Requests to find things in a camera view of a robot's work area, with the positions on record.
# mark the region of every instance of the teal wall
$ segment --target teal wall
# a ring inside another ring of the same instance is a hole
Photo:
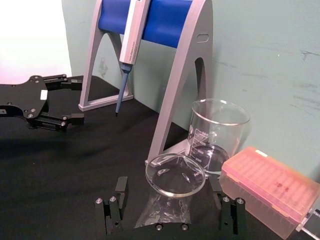
[[[82,75],[95,0],[62,0],[73,75]],[[215,0],[212,97],[251,114],[243,145],[255,146],[320,181],[320,1]],[[134,68],[138,101],[159,111],[175,49],[142,42]],[[118,87],[105,37],[94,74]],[[190,72],[174,122],[188,129],[196,96]]]

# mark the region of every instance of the gray stand frame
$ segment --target gray stand frame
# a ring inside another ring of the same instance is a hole
[[[82,84],[82,91],[80,96],[80,103],[78,105],[80,110],[83,112],[96,109],[96,108],[105,107],[111,104],[116,104],[119,97],[119,95],[114,95],[114,96],[108,96],[100,99],[95,99],[92,101],[88,100],[94,64],[95,64],[97,52],[99,49],[99,45],[101,43],[101,40],[104,34],[108,34],[111,40],[116,58],[118,59],[119,71],[121,72],[121,75],[123,75],[123,71],[120,69],[121,62],[119,62],[120,52],[122,47],[120,34],[117,34],[114,32],[101,31],[98,28],[98,22],[101,15],[102,1],[103,0],[96,1],[95,9],[93,12],[87,63],[86,63],[85,72],[83,75],[83,84]],[[134,98],[132,90],[130,87],[128,87],[128,85],[129,83],[127,83],[127,85],[125,86],[123,99],[122,99],[123,101],[131,100]]]
[[[108,34],[117,59],[121,52],[120,35],[113,32],[103,32],[98,28],[101,15],[102,0],[97,0],[91,25],[89,53],[83,76],[82,92],[79,108],[82,111],[92,110],[115,104],[118,95],[88,101],[90,83],[98,48],[104,34]],[[212,0],[193,0],[184,22],[178,47],[176,49],[170,77],[166,87],[159,118],[153,135],[147,160],[162,153],[183,153],[187,140],[164,151],[170,125],[177,107],[178,99],[183,90],[189,70],[195,64],[198,99],[209,98],[212,95],[212,52],[213,52],[213,6]],[[125,88],[123,101],[133,99],[133,93],[128,85]]]
[[[193,64],[196,70],[198,99],[212,95],[212,52],[212,1],[193,0],[176,49],[147,161],[162,153],[184,153],[186,139],[165,151],[164,147],[178,99]]]

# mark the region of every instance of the blue pipette holder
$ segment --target blue pipette holder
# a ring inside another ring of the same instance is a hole
[[[91,24],[87,64],[83,76],[79,108],[92,110],[117,103],[118,95],[88,100],[90,83],[100,42],[107,34],[117,59],[128,18],[130,0],[97,0]],[[198,99],[212,96],[213,7],[211,0],[151,0],[142,39],[155,44],[176,48],[174,61],[158,122],[148,155],[148,160],[163,153],[182,153],[187,140],[164,151],[169,128],[178,98],[189,70],[195,65]],[[123,101],[133,99],[128,85]]]

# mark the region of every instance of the pipette tip box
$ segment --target pipette tip box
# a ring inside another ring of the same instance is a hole
[[[304,220],[320,194],[320,184],[254,147],[227,160],[219,182],[225,194],[243,198],[246,210],[282,239]]]

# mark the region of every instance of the black fabric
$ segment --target black fabric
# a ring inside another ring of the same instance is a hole
[[[91,90],[91,99],[118,92],[97,77]],[[50,92],[50,113],[79,113],[79,99],[79,91]],[[129,182],[123,226],[135,225],[149,195],[144,160],[158,114],[136,100],[123,102],[118,117],[115,108],[85,112],[85,125],[70,126],[66,133],[0,118],[0,239],[95,239],[94,200],[108,199],[120,176]],[[186,136],[172,124],[166,146]],[[217,228],[219,213],[209,209],[205,191],[192,202],[194,223]],[[252,239],[280,239],[249,214],[247,222]],[[295,233],[290,239],[309,238]]]

